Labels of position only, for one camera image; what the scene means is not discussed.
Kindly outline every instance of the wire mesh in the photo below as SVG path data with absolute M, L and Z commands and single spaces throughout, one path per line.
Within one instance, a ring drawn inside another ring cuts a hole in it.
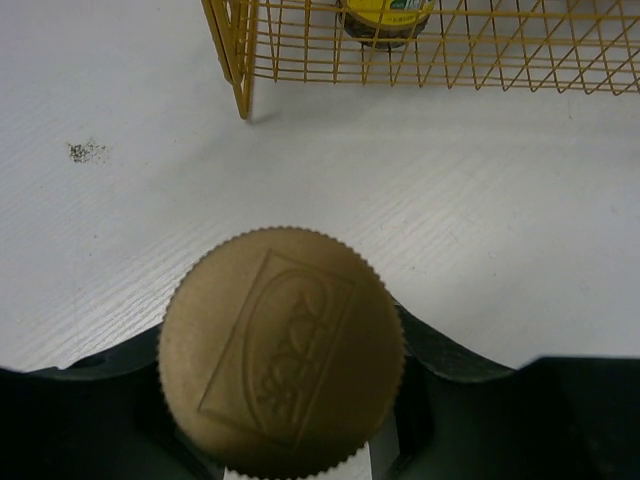
M 419 35 L 389 48 L 380 33 L 346 33 L 351 12 L 333 0 L 255 1 L 255 64 L 245 70 L 255 77 L 640 93 L 640 2 L 438 0 Z

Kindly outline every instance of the white wood grain surface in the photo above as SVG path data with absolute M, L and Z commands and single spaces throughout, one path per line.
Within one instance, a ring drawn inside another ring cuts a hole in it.
M 120 342 L 204 252 L 282 224 L 497 361 L 640 355 L 639 106 L 259 82 L 249 125 L 199 1 L 2 0 L 0 364 Z M 370 478 L 367 451 L 323 477 Z

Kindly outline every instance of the embossed logo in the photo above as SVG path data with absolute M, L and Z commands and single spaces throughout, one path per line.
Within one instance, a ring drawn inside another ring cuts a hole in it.
M 269 251 L 198 411 L 293 450 L 354 284 Z

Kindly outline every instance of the gold bottle cap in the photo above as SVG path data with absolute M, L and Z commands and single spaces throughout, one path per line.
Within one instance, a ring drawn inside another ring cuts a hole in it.
M 169 409 L 195 445 L 241 474 L 299 478 L 377 432 L 404 339 L 391 296 L 353 250 L 272 228 L 220 245 L 186 275 L 159 365 Z

